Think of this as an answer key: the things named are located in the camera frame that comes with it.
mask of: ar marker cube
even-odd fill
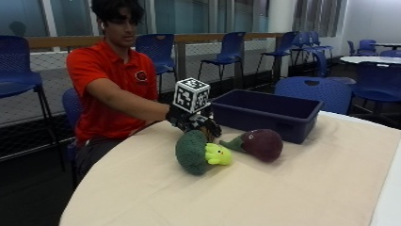
[[[174,104],[190,113],[196,113],[207,106],[211,86],[195,78],[178,82]]]

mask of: window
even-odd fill
[[[226,33],[226,17],[227,17],[227,2],[226,0],[219,1],[218,5],[218,32]]]
[[[258,32],[267,32],[268,30],[268,6],[270,6],[270,1],[268,0],[259,0],[256,4],[260,4],[258,9],[259,9],[259,18],[260,18],[260,29]]]
[[[235,31],[252,32],[254,0],[235,2]]]
[[[92,24],[88,1],[51,0],[58,36],[90,36]]]
[[[49,29],[41,0],[0,1],[0,34],[46,37]]]
[[[208,33],[210,0],[156,0],[159,33]]]
[[[139,0],[139,4],[146,9],[146,0]],[[138,35],[148,34],[148,27],[147,27],[147,13],[144,13],[142,22],[138,25]]]
[[[294,30],[318,31],[322,37],[335,36],[343,0],[299,0]]]

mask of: purple plush toy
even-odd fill
[[[248,131],[230,142],[222,140],[220,144],[231,150],[254,154],[264,162],[274,162],[284,148],[282,136],[270,129]]]

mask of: man's arm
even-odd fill
[[[88,93],[114,110],[144,121],[164,121],[170,105],[158,103],[126,91],[108,78],[99,78],[87,86]]]

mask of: red polo shirt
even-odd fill
[[[130,61],[124,64],[108,43],[103,41],[68,54],[67,69],[84,108],[75,128],[78,143],[82,144],[94,136],[127,138],[131,132],[144,125],[144,121],[115,111],[86,91],[86,88],[98,78],[108,78],[135,95],[156,100],[158,79],[151,58],[132,50]]]

